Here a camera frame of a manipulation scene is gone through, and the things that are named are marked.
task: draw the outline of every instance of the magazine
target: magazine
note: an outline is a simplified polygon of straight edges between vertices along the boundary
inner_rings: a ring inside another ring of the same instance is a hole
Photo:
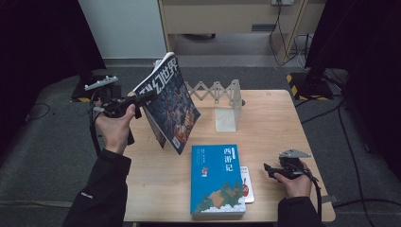
[[[142,95],[151,90],[156,90],[158,98],[144,106],[149,124],[162,148],[167,140],[181,154],[201,114],[188,93],[173,52],[155,62],[151,74],[132,91]]]

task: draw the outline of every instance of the book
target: book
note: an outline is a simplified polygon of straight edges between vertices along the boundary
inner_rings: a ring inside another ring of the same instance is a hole
[[[158,97],[144,105],[144,111],[156,139],[162,148],[168,141],[181,154],[201,113],[188,93],[173,52],[156,61],[150,75],[132,92],[142,95],[151,90],[156,90]]]
[[[235,144],[192,146],[191,165],[192,216],[245,214],[245,197]]]
[[[242,186],[244,187],[245,203],[254,202],[253,188],[250,177],[250,170],[246,166],[241,167]]]

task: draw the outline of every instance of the power outlet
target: power outlet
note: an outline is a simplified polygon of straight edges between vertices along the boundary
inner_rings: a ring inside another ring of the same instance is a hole
[[[294,0],[271,0],[273,6],[291,6],[294,5]]]

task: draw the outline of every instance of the black jacket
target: black jacket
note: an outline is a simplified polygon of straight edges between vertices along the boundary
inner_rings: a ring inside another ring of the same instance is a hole
[[[122,226],[131,159],[103,149],[62,226]]]
[[[323,227],[309,197],[282,199],[278,203],[278,226]]]
[[[103,149],[89,181],[76,196],[62,226],[122,226],[127,204],[131,159]],[[283,199],[278,226],[323,226],[308,197]]]

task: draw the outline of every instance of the human hand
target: human hand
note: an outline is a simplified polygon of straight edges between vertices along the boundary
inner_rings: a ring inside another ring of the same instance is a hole
[[[126,113],[119,118],[110,118],[103,113],[96,120],[96,125],[100,129],[104,141],[105,149],[122,155],[128,144],[128,134],[130,132],[130,122],[135,116],[135,105],[131,104]]]
[[[302,161],[301,163],[304,165],[304,169],[307,169],[307,165]],[[310,196],[312,182],[305,174],[293,180],[286,178],[280,173],[274,173],[274,177],[286,187],[289,198]]]

